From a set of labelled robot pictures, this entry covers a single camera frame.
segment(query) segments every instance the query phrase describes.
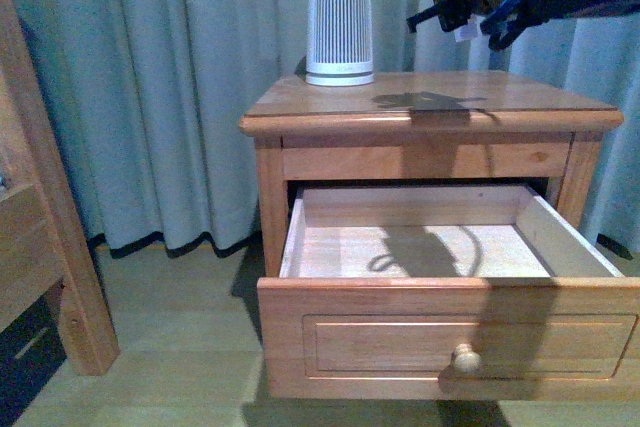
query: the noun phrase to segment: bedside table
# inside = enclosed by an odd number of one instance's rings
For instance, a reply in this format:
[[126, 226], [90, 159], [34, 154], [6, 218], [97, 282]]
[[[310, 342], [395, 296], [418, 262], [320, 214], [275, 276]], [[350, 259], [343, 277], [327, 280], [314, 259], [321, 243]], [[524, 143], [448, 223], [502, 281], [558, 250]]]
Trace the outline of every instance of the bedside table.
[[[621, 122], [504, 72], [279, 80], [240, 122], [257, 154], [272, 394], [640, 397], [640, 282], [571, 227], [602, 136]], [[504, 179], [541, 181], [546, 202]], [[384, 238], [363, 243], [371, 235]]]

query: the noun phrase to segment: white air purifier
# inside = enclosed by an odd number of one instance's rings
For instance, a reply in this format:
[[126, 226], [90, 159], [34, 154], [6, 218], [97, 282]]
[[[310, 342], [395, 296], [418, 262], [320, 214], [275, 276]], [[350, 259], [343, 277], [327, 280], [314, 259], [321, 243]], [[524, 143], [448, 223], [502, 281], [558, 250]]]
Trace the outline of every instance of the white air purifier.
[[307, 82], [373, 82], [371, 0], [309, 0]]

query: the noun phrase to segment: drawer panel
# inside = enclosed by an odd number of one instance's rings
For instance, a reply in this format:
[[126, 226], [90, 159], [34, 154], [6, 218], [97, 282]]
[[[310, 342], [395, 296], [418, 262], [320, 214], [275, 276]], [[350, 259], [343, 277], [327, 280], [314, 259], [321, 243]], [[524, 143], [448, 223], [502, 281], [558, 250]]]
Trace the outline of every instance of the drawer panel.
[[16, 187], [0, 196], [0, 330], [61, 277], [35, 188]]
[[286, 139], [290, 180], [558, 177], [570, 134], [431, 135], [428, 137]]
[[437, 377], [470, 342], [475, 378], [609, 378], [635, 317], [553, 315], [543, 322], [479, 323], [473, 316], [304, 318], [308, 376]]

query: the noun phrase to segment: wooden bed frame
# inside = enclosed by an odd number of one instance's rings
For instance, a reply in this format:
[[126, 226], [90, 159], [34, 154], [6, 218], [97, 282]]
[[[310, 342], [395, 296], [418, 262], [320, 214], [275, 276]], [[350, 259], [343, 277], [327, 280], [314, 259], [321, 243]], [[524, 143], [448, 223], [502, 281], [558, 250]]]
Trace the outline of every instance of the wooden bed frame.
[[0, 331], [46, 295], [74, 371], [119, 350], [12, 0], [0, 0]]

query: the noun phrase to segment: nightstand leg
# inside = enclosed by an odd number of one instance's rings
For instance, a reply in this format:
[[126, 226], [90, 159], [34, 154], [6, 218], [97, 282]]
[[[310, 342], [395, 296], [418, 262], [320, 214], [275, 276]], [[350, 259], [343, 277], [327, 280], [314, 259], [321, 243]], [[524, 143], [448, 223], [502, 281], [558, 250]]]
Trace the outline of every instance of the nightstand leg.
[[547, 191], [544, 197], [554, 209], [558, 207], [558, 197], [560, 196], [560, 189], [562, 188], [562, 179], [563, 177], [550, 177], [547, 183]]
[[576, 228], [582, 219], [601, 144], [600, 132], [576, 132], [571, 143], [556, 210]]
[[260, 220], [267, 277], [278, 277], [287, 237], [289, 206], [280, 137], [256, 138]]

